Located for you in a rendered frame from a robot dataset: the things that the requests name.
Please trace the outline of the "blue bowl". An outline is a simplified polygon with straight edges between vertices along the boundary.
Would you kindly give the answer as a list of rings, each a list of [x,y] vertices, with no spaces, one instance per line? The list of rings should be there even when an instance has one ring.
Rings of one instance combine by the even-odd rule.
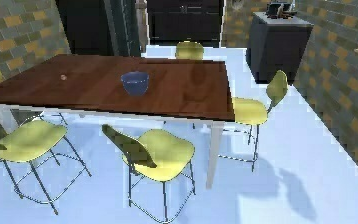
[[[149,75],[140,71],[128,72],[121,76],[121,82],[129,95],[141,96],[148,89]]]

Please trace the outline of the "black cupboard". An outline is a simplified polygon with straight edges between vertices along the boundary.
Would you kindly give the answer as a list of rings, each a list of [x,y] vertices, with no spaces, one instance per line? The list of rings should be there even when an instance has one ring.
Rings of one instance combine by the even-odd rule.
[[[147,0],[150,44],[191,41],[218,48],[224,6],[224,0]]]

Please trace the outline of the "brown wooden dining table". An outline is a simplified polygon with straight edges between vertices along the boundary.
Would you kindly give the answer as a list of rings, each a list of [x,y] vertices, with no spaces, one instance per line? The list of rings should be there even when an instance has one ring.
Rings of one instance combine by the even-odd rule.
[[[121,82],[133,71],[149,75],[141,96],[129,95]],[[226,65],[213,60],[57,55],[0,83],[0,124],[8,132],[17,127],[5,117],[12,109],[207,124],[208,189],[224,123],[234,120]]]

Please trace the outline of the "dark room door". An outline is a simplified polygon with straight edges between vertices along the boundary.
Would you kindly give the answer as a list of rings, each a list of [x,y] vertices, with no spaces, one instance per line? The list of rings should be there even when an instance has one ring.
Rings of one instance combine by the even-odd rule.
[[[136,0],[103,0],[115,56],[140,57]]]

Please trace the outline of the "black cabinet with grey top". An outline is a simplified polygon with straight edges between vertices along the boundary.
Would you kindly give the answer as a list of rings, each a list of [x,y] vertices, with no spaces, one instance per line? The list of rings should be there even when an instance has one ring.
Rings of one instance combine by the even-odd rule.
[[[246,62],[257,84],[268,84],[278,70],[295,81],[313,24],[298,17],[271,19],[254,12],[249,31]]]

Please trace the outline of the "black toaster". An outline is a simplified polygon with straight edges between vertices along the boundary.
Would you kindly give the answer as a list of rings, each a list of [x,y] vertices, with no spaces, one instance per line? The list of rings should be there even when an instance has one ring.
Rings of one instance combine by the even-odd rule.
[[[265,15],[271,19],[293,17],[297,14],[295,5],[289,2],[272,1],[267,4]]]

